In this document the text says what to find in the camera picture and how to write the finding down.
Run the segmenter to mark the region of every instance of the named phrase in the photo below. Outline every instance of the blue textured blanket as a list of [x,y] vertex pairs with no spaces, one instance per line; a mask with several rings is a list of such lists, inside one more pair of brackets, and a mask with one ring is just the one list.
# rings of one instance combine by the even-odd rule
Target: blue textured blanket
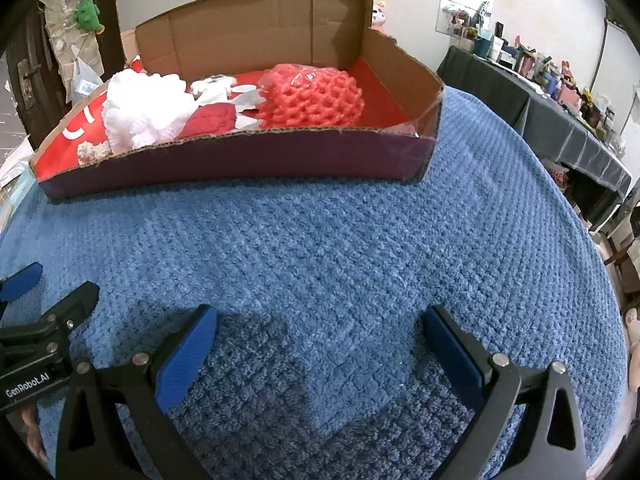
[[[218,479],[427,479],[472,416],[425,348],[418,316],[433,303],[519,365],[567,362],[590,463],[626,382],[586,231],[523,140],[453,89],[420,184],[231,181],[57,205],[34,189],[0,251],[0,276],[44,265],[7,324],[100,285],[72,340],[97,367],[153,350],[199,303],[220,310],[214,350],[170,412]],[[53,459],[61,412],[40,403]]]

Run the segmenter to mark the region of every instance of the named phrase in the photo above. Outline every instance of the plush doll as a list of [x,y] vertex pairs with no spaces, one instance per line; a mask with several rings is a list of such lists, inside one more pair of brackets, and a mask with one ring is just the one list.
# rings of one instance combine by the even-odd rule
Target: plush doll
[[371,20],[371,28],[375,30],[379,30],[382,34],[386,34],[386,30],[384,29],[384,25],[386,23],[386,14],[385,14],[385,3],[378,2],[373,4],[373,14]]
[[81,0],[76,9],[76,23],[78,27],[85,32],[95,32],[102,34],[104,25],[98,20],[100,9],[94,4],[94,0]]

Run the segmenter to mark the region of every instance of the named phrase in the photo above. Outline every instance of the plastic bag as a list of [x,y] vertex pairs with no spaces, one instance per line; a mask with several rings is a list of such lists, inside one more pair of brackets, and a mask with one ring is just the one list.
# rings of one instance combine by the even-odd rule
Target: plastic bag
[[258,81],[262,128],[357,126],[364,99],[356,80],[337,68],[280,64]]
[[80,57],[74,62],[74,74],[71,78],[71,103],[77,105],[82,99],[91,95],[98,86],[102,85],[102,79]]

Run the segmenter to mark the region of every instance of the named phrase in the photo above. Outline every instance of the dark tablecloth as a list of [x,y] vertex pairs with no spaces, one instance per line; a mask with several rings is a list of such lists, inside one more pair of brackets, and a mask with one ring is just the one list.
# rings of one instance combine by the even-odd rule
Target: dark tablecloth
[[438,68],[445,84],[478,97],[515,129],[539,158],[574,168],[588,179],[576,199],[594,226],[622,202],[631,184],[626,167],[558,103],[517,76],[452,46]]

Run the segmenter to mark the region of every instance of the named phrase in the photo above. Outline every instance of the cardboard box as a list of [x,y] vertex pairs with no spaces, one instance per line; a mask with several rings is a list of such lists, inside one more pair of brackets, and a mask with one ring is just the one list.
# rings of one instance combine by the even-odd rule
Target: cardboard box
[[[211,178],[421,178],[436,142],[444,84],[393,38],[369,28],[372,6],[373,0],[197,0],[136,28],[145,69],[178,73],[187,82],[279,63],[352,70],[368,107],[364,127],[193,137],[47,175],[40,185],[50,198],[63,199]],[[387,108],[393,107],[376,105],[385,102],[374,99],[382,94],[390,95],[405,117],[403,126],[385,123]],[[47,137],[34,155],[34,168],[88,101],[74,107]]]

